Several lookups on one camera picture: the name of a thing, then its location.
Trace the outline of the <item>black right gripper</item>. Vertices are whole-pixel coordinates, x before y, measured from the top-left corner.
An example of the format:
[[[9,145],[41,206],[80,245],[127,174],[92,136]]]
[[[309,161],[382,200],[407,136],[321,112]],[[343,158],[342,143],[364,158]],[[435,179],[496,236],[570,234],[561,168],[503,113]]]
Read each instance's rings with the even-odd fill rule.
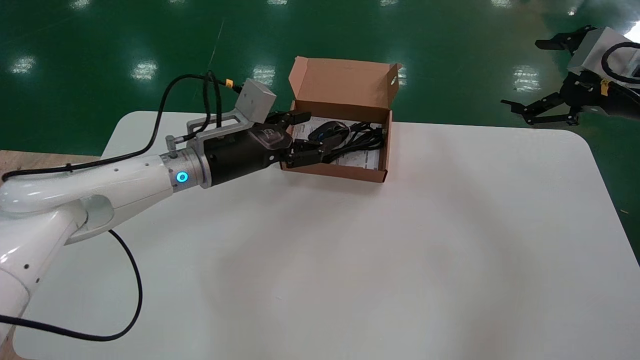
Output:
[[[537,39],[535,46],[540,50],[574,53],[585,36],[594,30],[594,26],[585,26],[573,32],[561,32],[551,39]],[[554,92],[530,105],[505,99],[502,104],[510,106],[510,112],[520,116],[528,126],[578,126],[580,113],[640,120],[639,95],[615,82],[604,82],[593,72],[569,73],[560,93]],[[564,104],[570,107],[567,113],[544,115]]]

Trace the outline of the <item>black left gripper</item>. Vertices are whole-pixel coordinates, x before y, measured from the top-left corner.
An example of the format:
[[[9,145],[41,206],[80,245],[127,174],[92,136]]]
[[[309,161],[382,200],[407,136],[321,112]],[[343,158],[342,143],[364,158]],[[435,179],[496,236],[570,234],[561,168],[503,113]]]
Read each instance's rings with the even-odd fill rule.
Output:
[[[290,127],[310,120],[311,112],[274,111],[265,124],[205,140],[203,150],[211,175],[210,186],[256,173],[283,157],[288,169],[322,163],[332,152],[326,143],[293,141],[288,133]]]

